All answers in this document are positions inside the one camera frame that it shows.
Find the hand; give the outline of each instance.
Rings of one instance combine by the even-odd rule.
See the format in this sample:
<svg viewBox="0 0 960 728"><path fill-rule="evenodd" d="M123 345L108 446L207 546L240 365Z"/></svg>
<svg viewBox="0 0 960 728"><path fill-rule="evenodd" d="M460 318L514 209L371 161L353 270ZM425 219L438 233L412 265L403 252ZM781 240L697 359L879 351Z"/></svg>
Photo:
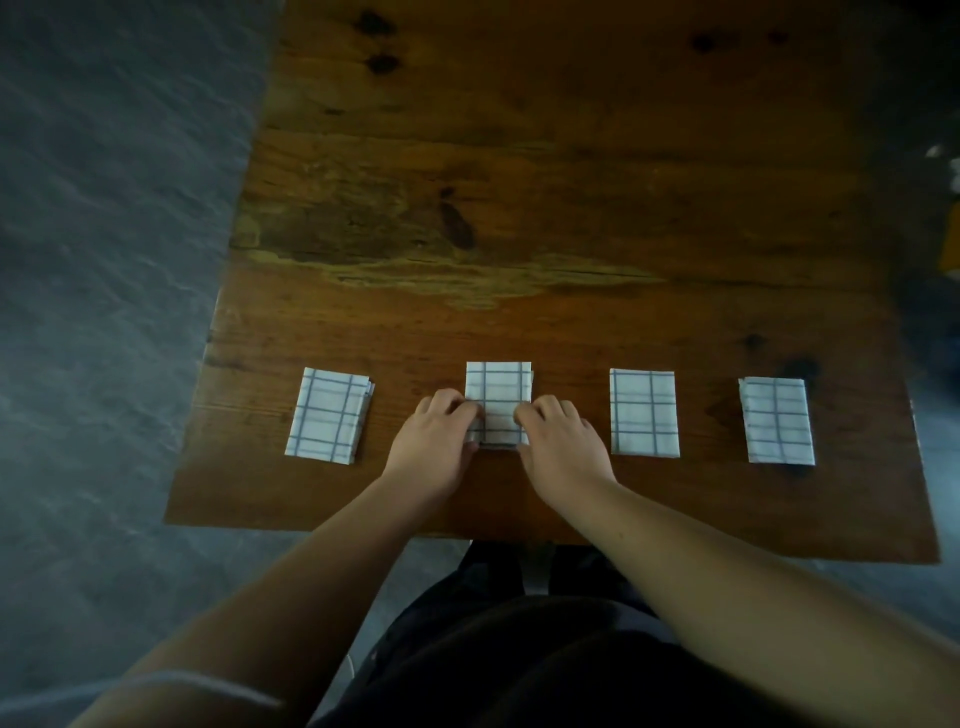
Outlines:
<svg viewBox="0 0 960 728"><path fill-rule="evenodd" d="M464 401L455 389L424 397L396 434L383 477L422 489L426 497L447 498L477 451L477 443L465 443L464 438L479 415L480 405Z"/></svg>
<svg viewBox="0 0 960 728"><path fill-rule="evenodd" d="M607 448L593 425L580 417L567 400L544 395L532 404L521 402L514 419L527 431L530 445L517 450L537 494L553 499L594 481L616 482Z"/></svg>

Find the forearm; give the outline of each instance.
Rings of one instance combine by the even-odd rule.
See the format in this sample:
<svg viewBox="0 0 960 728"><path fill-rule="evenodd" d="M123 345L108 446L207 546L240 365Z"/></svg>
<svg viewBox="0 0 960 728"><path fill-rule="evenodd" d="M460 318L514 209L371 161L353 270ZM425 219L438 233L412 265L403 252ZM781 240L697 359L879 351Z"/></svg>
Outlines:
<svg viewBox="0 0 960 728"><path fill-rule="evenodd" d="M848 725L958 715L956 654L840 587L615 483L551 504L687 649L759 690Z"/></svg>
<svg viewBox="0 0 960 728"><path fill-rule="evenodd" d="M130 675L188 669L284 702L279 712L196 688L108 693L78 725L302 725L323 696L398 554L430 510L406 484L375 481L259 579L187 625Z"/></svg>

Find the gray floor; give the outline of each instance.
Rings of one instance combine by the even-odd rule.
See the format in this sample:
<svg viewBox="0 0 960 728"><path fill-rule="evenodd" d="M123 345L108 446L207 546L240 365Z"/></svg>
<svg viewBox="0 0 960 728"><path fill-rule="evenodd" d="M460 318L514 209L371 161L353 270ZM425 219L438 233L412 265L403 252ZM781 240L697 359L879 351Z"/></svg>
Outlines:
<svg viewBox="0 0 960 728"><path fill-rule="evenodd" d="M0 697L120 673L299 537L160 523L276 13L0 5ZM875 216L902 258L893 288L944 564L811 566L960 638L960 307L930 273L960 155L956 30L876 4L850 26L883 61L865 104L882 141ZM927 158L936 143L946 153ZM463 549L408 547L354 660Z"/></svg>

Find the wooden tabletop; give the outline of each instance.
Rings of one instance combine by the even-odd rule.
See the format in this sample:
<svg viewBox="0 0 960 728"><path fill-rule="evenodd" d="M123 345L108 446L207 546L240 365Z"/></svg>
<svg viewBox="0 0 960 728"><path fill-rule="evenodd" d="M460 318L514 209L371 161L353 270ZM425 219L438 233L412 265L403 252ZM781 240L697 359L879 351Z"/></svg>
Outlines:
<svg viewBox="0 0 960 728"><path fill-rule="evenodd" d="M166 520L309 529L469 360L607 442L676 372L639 493L793 556L938 547L827 0L288 0ZM283 454L303 367L376 384L357 463ZM747 462L741 376L807 380L815 468ZM512 452L430 534L575 541Z"/></svg>

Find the white cloth napkin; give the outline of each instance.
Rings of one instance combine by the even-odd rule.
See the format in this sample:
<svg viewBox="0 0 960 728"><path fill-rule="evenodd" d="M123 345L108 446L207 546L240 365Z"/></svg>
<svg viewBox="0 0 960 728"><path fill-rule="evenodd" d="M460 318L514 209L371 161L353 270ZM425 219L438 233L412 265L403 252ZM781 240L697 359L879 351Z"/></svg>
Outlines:
<svg viewBox="0 0 960 728"><path fill-rule="evenodd" d="M467 440L481 448L510 449L526 443L527 433L514 422L514 410L530 401L534 372L529 361L467 362L468 400L483 404L486 418L470 426Z"/></svg>
<svg viewBox="0 0 960 728"><path fill-rule="evenodd" d="M352 463L372 394L368 376L305 368L286 454Z"/></svg>
<svg viewBox="0 0 960 728"><path fill-rule="evenodd" d="M610 431L614 455L680 457L673 372L611 369Z"/></svg>
<svg viewBox="0 0 960 728"><path fill-rule="evenodd" d="M802 379L740 379L747 455L752 463L816 465Z"/></svg>

